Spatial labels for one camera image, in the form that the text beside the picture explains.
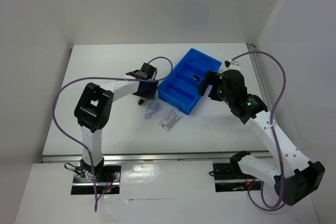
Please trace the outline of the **small black round jar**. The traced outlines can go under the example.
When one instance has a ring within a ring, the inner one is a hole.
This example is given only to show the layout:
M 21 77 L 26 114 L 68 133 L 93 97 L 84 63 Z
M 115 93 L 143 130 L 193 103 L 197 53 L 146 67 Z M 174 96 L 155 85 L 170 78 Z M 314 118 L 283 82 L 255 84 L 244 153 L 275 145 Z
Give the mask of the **small black round jar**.
M 192 79 L 195 80 L 195 81 L 199 81 L 199 77 L 196 76 L 196 75 L 193 75 L 193 76 L 192 76 Z

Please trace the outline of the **false eyelash packet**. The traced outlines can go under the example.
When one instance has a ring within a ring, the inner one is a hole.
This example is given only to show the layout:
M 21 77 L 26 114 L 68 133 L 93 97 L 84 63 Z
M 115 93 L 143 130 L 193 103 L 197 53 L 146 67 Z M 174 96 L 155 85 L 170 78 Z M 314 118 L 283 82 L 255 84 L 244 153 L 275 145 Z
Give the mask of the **false eyelash packet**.
M 158 125 L 169 132 L 181 119 L 183 114 L 178 110 L 172 109 L 159 123 Z

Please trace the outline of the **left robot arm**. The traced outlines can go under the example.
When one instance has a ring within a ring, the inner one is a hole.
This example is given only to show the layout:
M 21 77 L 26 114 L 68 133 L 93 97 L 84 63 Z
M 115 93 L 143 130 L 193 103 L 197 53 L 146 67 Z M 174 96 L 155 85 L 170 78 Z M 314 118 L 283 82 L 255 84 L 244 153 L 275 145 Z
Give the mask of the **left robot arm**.
M 129 94 L 140 97 L 139 105 L 153 100 L 158 87 L 158 83 L 153 82 L 156 74 L 156 67 L 144 63 L 141 69 L 126 73 L 125 80 L 104 85 L 90 82 L 85 86 L 74 115 L 85 145 L 80 166 L 91 181 L 96 182 L 103 177 L 102 129 L 109 120 L 112 104 Z

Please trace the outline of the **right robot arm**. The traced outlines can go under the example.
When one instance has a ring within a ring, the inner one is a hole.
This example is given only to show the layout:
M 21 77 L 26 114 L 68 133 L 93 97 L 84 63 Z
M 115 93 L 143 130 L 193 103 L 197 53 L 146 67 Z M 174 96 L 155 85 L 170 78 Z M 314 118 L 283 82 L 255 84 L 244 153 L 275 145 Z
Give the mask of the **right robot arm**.
M 212 87 L 209 98 L 225 102 L 231 113 L 259 137 L 277 161 L 272 165 L 249 151 L 240 151 L 230 158 L 229 172 L 233 177 L 240 178 L 244 174 L 255 177 L 272 186 L 280 201 L 288 206 L 318 189 L 325 167 L 305 156 L 273 120 L 262 99 L 247 92 L 240 71 L 208 71 L 197 88 L 199 95 L 203 96 L 208 86 Z

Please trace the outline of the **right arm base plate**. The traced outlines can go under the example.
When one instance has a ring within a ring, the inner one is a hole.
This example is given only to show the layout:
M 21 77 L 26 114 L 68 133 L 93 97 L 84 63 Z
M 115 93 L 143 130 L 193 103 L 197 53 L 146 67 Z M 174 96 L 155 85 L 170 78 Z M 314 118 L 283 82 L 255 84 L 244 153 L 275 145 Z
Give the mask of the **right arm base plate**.
M 217 193 L 247 191 L 252 184 L 255 185 L 251 190 L 260 191 L 260 180 L 251 175 L 235 173 L 230 163 L 214 163 L 213 170 L 208 174 L 214 178 Z

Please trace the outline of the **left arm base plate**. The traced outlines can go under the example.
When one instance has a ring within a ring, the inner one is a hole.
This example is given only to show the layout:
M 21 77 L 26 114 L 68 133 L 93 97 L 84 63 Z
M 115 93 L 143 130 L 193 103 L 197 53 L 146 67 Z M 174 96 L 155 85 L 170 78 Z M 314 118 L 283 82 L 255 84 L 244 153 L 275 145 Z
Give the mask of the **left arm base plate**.
M 72 180 L 71 195 L 93 195 L 93 177 L 80 166 L 74 167 L 72 164 L 67 163 L 65 166 L 71 165 L 68 168 L 74 173 Z M 120 193 L 120 178 L 121 178 L 121 165 L 107 165 L 102 168 L 102 172 L 96 175 L 97 194 L 103 192 L 107 195 Z

